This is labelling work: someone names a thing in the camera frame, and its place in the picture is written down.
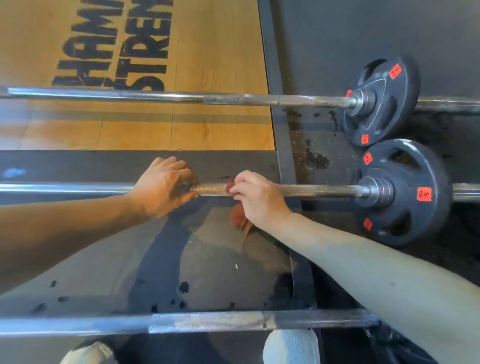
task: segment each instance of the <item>hand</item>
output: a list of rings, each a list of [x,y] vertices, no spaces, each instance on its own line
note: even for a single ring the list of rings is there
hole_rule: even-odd
[[[175,157],[157,158],[127,196],[147,218],[159,218],[198,197],[195,192],[180,195],[178,186],[183,181],[198,184],[187,163]]]
[[[230,193],[234,194],[234,200],[241,201],[245,217],[268,233],[292,214],[278,185],[258,173],[249,170],[240,173]]]

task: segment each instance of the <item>person's left hand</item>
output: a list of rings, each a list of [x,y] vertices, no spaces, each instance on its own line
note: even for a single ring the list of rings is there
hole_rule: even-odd
[[[147,218],[159,218],[198,197],[195,192],[180,194],[178,187],[183,181],[198,184],[186,162],[156,158],[127,196]]]

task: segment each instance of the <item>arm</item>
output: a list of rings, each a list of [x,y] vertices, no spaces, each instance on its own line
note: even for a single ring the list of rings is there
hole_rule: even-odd
[[[196,183],[184,161],[157,158],[125,195],[0,207],[0,292],[100,239],[164,216],[197,197],[178,194],[183,180]]]
[[[439,363],[477,363],[480,288],[369,239],[292,213],[276,185],[245,171],[230,192],[246,217],[309,258],[360,304]]]

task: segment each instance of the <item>forearm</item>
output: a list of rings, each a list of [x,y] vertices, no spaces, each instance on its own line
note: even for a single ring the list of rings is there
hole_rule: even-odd
[[[146,220],[128,195],[0,207],[0,292]]]
[[[468,357],[459,360],[458,352],[469,355],[468,350],[476,349],[477,286],[428,262],[298,214],[271,233],[440,363],[449,362],[451,355],[457,362],[469,362]]]

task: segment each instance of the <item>weight plate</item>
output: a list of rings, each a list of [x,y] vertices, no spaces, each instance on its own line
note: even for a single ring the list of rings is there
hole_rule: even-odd
[[[357,146],[371,146],[394,137],[413,114],[420,94],[420,72],[411,56],[402,55],[369,63],[347,92],[375,94],[373,111],[350,116],[345,110],[341,128]]]
[[[355,206],[358,222],[373,240],[401,248],[443,226],[452,203],[452,185],[429,148],[406,139],[378,143],[360,159],[353,184],[366,176],[387,179],[394,190],[387,206]]]

